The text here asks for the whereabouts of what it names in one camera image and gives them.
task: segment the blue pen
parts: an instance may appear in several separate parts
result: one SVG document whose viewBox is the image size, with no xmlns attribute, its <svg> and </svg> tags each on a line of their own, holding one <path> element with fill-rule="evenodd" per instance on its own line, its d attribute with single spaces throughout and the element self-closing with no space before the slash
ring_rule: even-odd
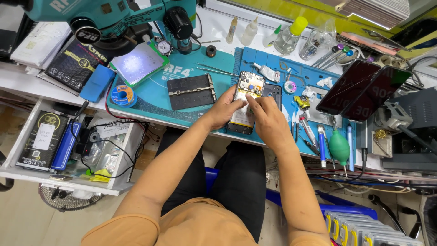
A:
<svg viewBox="0 0 437 246">
<path fill-rule="evenodd" d="M 352 126 L 350 124 L 347 125 L 347 142 L 349 143 L 349 159 L 346 161 L 346 163 L 349 165 L 349 170 L 354 171 L 354 143 L 352 140 Z"/>
<path fill-rule="evenodd" d="M 325 137 L 323 135 L 323 125 L 317 125 L 317 132 L 319 133 L 319 145 L 320 145 L 320 163 L 322 168 L 326 168 L 326 156 L 325 156 Z"/>
</svg>

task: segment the solder wire spool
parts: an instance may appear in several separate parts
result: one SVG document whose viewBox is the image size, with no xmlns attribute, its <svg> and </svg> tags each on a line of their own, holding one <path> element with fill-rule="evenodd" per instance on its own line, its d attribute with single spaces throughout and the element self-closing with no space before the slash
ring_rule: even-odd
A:
<svg viewBox="0 0 437 246">
<path fill-rule="evenodd" d="M 136 103 L 137 96 L 132 88 L 123 84 L 117 85 L 112 89 L 111 99 L 118 106 L 122 108 L 129 108 Z"/>
<path fill-rule="evenodd" d="M 296 84 L 293 81 L 287 81 L 284 83 L 284 90 L 288 94 L 293 94 L 297 89 Z"/>
</svg>

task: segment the green air blower bulb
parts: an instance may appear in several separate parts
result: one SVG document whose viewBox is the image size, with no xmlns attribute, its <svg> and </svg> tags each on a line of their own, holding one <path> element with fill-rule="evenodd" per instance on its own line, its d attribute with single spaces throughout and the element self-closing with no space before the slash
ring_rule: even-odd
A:
<svg viewBox="0 0 437 246">
<path fill-rule="evenodd" d="M 340 135 L 338 130 L 332 131 L 331 139 L 329 140 L 329 150 L 333 157 L 340 162 L 346 173 L 346 161 L 350 155 L 349 143 L 347 139 Z"/>
</svg>

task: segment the black pants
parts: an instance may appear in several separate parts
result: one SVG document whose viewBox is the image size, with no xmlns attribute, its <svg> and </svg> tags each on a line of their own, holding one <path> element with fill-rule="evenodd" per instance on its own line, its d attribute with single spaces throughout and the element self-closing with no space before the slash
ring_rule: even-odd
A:
<svg viewBox="0 0 437 246">
<path fill-rule="evenodd" d="M 167 127 L 156 155 L 159 155 L 185 131 Z M 223 204 L 246 225 L 258 243 L 264 219 L 266 165 L 262 147 L 232 141 L 215 165 L 217 179 L 206 193 L 205 162 L 202 148 L 197 153 L 175 191 L 164 203 L 161 216 L 187 200 L 209 197 Z"/>
</svg>

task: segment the drawer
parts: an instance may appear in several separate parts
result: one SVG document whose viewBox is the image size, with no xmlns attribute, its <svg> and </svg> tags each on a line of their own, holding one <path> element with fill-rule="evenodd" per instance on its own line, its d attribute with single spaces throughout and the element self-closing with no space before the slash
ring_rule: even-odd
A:
<svg viewBox="0 0 437 246">
<path fill-rule="evenodd" d="M 23 126 L 17 141 L 12 147 L 9 156 L 7 157 L 5 163 L 0 167 L 0 176 L 42 183 L 42 185 L 49 187 L 56 186 L 64 190 L 86 190 L 115 196 L 128 191 L 133 186 L 133 182 L 129 182 L 132 170 L 125 172 L 118 178 L 110 179 L 108 183 L 104 183 L 92 182 L 80 177 L 73 177 L 73 179 L 70 181 L 55 181 L 49 179 L 49 176 L 53 175 L 52 173 L 23 169 L 16 166 L 17 160 L 19 159 L 21 151 L 23 150 L 24 145 L 29 138 L 33 125 L 35 124 L 40 111 L 50 111 L 52 109 L 52 105 L 52 101 L 44 99 L 39 99 L 37 101 L 28 120 Z M 109 116 L 107 112 L 99 112 L 99 115 L 105 114 Z M 132 158 L 135 157 L 135 152 L 138 146 L 141 144 L 142 138 L 139 136 L 142 136 L 142 131 L 142 128 L 138 124 L 130 123 L 129 130 L 126 134 L 125 140 L 123 141 L 123 145 L 121 146 Z M 121 151 L 112 176 L 117 176 L 123 173 L 131 165 L 132 163 L 129 160 L 129 157 L 127 157 L 127 155 Z"/>
</svg>

